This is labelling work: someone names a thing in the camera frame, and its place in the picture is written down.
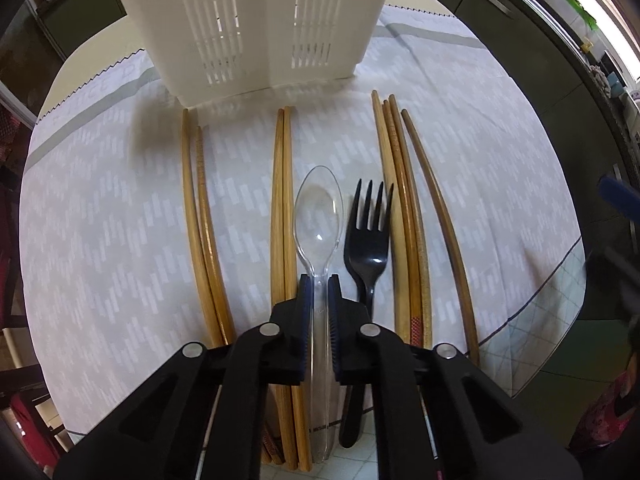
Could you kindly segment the pink floral sleeve forearm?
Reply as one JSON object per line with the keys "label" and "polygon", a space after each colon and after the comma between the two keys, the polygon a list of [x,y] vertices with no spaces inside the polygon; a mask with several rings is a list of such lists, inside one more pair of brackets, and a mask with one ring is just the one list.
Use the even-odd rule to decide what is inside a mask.
{"label": "pink floral sleeve forearm", "polygon": [[570,448],[606,448],[617,441],[639,409],[639,317],[629,326],[630,356],[625,370],[578,422]]}

